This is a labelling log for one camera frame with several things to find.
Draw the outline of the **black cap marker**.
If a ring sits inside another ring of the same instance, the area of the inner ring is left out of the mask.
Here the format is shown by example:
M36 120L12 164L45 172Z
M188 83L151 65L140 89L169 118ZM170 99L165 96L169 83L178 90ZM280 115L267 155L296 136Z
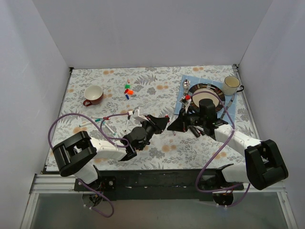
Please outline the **black cap marker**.
M129 125L130 118L131 118L131 115L129 115L128 118L127 118L127 122L126 122L126 125L125 125L124 132L126 132L127 129L128 129L128 125Z

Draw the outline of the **black orange highlighter body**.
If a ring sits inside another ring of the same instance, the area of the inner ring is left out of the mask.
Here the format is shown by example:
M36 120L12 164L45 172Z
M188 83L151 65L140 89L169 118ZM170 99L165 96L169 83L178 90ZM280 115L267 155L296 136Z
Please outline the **black orange highlighter body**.
M196 138L199 138L201 136L201 133L193 126L189 127L191 132L195 135Z

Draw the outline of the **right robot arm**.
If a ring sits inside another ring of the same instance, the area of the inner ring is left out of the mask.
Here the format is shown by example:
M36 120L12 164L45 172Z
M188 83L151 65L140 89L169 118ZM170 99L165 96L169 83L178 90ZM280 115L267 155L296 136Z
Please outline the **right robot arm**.
M200 127L212 139L224 143L245 158L241 165L228 164L216 170L215 182L220 189L232 184L248 183L262 190L288 178L288 170L273 140L259 140L247 136L217 117L211 99L199 101L199 112L188 113L181 109L169 126L169 131L185 132L189 127Z

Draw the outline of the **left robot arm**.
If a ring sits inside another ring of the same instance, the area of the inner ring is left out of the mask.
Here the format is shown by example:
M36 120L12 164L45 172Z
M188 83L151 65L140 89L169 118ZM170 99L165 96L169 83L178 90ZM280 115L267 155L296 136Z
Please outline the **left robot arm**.
M89 162L94 158L128 161L150 144L153 135L161 134L170 121L168 116L157 118L152 115L140 115L139 110L126 112L141 123L122 138L109 137L104 140L90 137L86 131L80 131L55 146L50 146L59 174L62 177L75 176L82 180L89 190L101 187L99 171Z

